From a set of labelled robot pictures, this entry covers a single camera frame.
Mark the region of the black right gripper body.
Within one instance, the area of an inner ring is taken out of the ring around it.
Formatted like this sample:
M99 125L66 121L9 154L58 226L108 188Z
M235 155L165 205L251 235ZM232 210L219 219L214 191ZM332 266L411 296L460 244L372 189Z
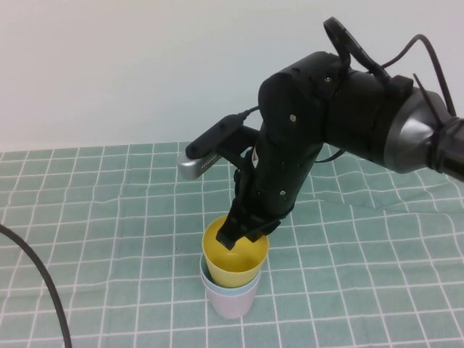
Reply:
M288 134L277 131L278 140L262 125L258 138L236 182L231 217L244 222L281 220L293 209L297 195L322 149L317 134L294 128Z

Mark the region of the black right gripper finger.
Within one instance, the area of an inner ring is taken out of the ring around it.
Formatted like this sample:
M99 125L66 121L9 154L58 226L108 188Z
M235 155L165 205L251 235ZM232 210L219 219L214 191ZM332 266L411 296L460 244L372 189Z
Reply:
M230 210L219 228L216 240L227 250L232 250L236 242L249 232L249 215L245 210Z
M251 242L258 241L261 237L267 236L281 224L279 219L263 220L263 219L251 219L246 224L245 236Z

